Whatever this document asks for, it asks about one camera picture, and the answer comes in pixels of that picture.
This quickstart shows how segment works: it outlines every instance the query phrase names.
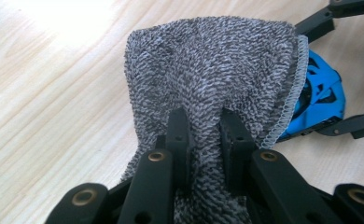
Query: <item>wooden table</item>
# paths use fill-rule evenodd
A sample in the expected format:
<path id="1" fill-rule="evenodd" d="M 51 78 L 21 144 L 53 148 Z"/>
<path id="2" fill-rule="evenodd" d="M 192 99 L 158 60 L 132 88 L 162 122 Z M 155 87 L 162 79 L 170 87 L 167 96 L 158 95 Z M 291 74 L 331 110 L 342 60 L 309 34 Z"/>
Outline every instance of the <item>wooden table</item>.
<path id="1" fill-rule="evenodd" d="M 41 223 L 76 185 L 118 184 L 137 145 L 123 73 L 131 31 L 222 15 L 296 24 L 327 3 L 0 0 L 0 223 Z M 350 117 L 364 112 L 364 16 L 336 25 L 311 49 L 342 75 Z M 364 138 L 312 133 L 275 149 L 327 192 L 364 185 Z"/>

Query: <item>screw hole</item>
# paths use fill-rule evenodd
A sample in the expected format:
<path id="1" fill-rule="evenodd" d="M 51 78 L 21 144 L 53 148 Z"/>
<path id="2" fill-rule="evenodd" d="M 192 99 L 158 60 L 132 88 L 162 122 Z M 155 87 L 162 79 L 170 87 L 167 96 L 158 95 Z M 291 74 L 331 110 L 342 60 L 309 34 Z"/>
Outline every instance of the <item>screw hole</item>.
<path id="1" fill-rule="evenodd" d="M 276 161 L 278 160 L 278 157 L 276 154 L 272 153 L 272 152 L 262 152 L 260 153 L 260 156 L 262 159 L 266 160 L 266 161 Z"/>
<path id="2" fill-rule="evenodd" d="M 350 189 L 347 191 L 348 196 L 357 203 L 364 205 L 364 190 L 363 189 Z"/>
<path id="3" fill-rule="evenodd" d="M 152 217 L 148 212 L 141 212 L 135 216 L 136 224 L 148 224 L 152 220 Z"/>
<path id="4" fill-rule="evenodd" d="M 162 161 L 165 158 L 164 154 L 161 152 L 152 152 L 148 157 L 150 161 Z"/>
<path id="5" fill-rule="evenodd" d="M 92 203 L 97 197 L 97 191 L 94 189 L 83 189 L 74 195 L 72 204 L 75 206 L 84 206 Z"/>

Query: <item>light wood surface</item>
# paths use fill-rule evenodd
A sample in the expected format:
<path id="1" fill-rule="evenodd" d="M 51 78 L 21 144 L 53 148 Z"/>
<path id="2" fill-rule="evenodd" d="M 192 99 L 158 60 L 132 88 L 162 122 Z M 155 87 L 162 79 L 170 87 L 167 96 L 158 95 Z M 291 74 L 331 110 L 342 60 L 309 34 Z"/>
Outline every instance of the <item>light wood surface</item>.
<path id="1" fill-rule="evenodd" d="M 136 148 L 123 72 L 129 33 L 242 16 L 296 24 L 327 1 L 0 1 L 0 223 L 43 223 L 71 188 L 118 184 Z M 311 48 L 339 71 L 346 116 L 364 112 L 364 16 Z M 327 192 L 364 185 L 364 138 L 317 133 L 276 145 Z"/>

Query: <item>mounting hole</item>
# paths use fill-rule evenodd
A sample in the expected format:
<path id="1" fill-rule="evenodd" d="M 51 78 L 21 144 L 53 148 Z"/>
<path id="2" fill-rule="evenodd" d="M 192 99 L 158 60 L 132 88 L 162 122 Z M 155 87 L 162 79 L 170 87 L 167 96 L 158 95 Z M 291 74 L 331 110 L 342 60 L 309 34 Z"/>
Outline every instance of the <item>mounting hole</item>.
<path id="1" fill-rule="evenodd" d="M 148 224 L 152 220 L 152 217 L 148 212 L 141 212 L 135 216 L 135 223 L 137 224 Z"/>
<path id="2" fill-rule="evenodd" d="M 262 159 L 264 159 L 266 161 L 276 161 L 276 160 L 278 160 L 277 155 L 275 155 L 274 153 L 269 152 L 269 151 L 260 153 L 260 156 L 261 156 Z"/>
<path id="3" fill-rule="evenodd" d="M 363 189 L 349 189 L 348 196 L 357 203 L 364 205 L 364 190 Z"/>
<path id="4" fill-rule="evenodd" d="M 94 202 L 96 197 L 97 191 L 94 189 L 83 189 L 74 195 L 74 198 L 72 198 L 72 204 L 76 206 L 84 206 Z"/>
<path id="5" fill-rule="evenodd" d="M 314 224 L 325 223 L 325 219 L 316 212 L 307 213 L 306 218 L 309 222 L 314 223 Z"/>
<path id="6" fill-rule="evenodd" d="M 149 154 L 149 160 L 150 161 L 162 161 L 165 158 L 165 155 L 161 152 L 152 152 Z"/>

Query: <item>fabric hem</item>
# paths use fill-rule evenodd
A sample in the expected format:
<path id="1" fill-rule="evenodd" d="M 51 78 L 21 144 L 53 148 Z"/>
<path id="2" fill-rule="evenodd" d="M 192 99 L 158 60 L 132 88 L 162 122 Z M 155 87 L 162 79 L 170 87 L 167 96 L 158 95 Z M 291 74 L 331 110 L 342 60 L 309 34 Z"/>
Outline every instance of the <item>fabric hem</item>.
<path id="1" fill-rule="evenodd" d="M 259 149 L 271 149 L 281 134 L 287 129 L 292 120 L 295 105 L 299 100 L 301 91 L 306 80 L 306 72 L 308 66 L 308 39 L 305 35 L 298 36 L 298 62 L 293 80 L 292 88 L 287 95 L 286 101 L 281 111 L 279 120 L 272 127 L 272 130 L 266 135 L 260 144 Z"/>

